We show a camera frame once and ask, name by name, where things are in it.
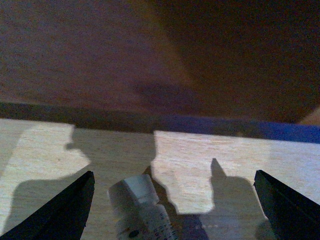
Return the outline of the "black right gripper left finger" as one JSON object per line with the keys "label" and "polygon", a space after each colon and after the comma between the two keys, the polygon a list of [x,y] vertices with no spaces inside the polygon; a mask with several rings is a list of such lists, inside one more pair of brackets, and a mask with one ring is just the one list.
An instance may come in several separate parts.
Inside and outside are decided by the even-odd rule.
{"label": "black right gripper left finger", "polygon": [[20,224],[2,240],[79,240],[86,227],[95,177],[87,171]]}

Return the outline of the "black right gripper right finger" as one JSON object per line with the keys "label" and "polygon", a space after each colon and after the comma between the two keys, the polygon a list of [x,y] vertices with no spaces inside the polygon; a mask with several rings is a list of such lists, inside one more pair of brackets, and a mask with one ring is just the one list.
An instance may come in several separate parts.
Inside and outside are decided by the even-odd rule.
{"label": "black right gripper right finger", "polygon": [[318,240],[320,205],[263,170],[257,170],[254,188],[264,215],[279,240]]}

